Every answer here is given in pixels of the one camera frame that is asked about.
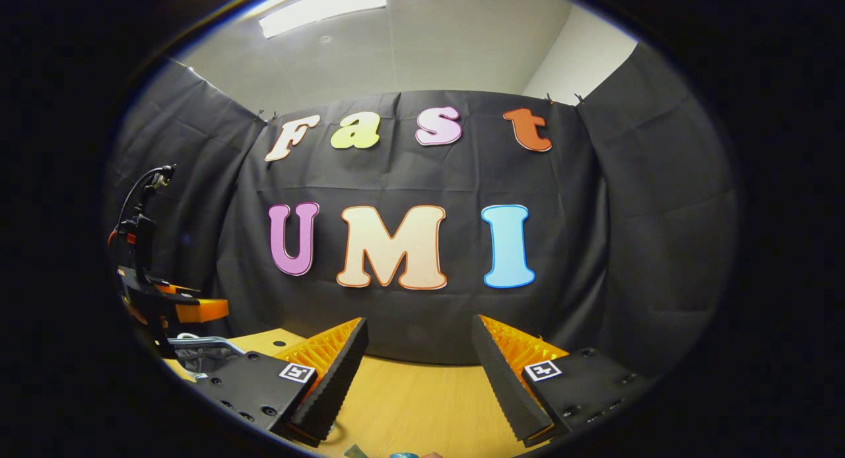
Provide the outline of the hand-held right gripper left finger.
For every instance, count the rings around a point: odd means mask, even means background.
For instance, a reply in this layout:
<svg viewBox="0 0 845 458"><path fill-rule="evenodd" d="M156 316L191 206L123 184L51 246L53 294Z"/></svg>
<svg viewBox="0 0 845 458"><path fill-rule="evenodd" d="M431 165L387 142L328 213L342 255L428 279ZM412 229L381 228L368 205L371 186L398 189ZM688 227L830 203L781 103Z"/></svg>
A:
<svg viewBox="0 0 845 458"><path fill-rule="evenodd" d="M245 352L194 388L266 433L317 447L328 437L369 344L358 317L275 355Z"/></svg>

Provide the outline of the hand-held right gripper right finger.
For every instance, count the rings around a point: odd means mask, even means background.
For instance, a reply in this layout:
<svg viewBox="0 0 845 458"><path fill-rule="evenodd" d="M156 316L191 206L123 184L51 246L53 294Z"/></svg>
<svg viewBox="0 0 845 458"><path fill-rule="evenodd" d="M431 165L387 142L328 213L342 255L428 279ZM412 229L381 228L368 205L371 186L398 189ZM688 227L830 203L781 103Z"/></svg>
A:
<svg viewBox="0 0 845 458"><path fill-rule="evenodd" d="M518 441L541 445L580 435L621 413L657 383L595 348L565 352L476 315L471 340Z"/></svg>

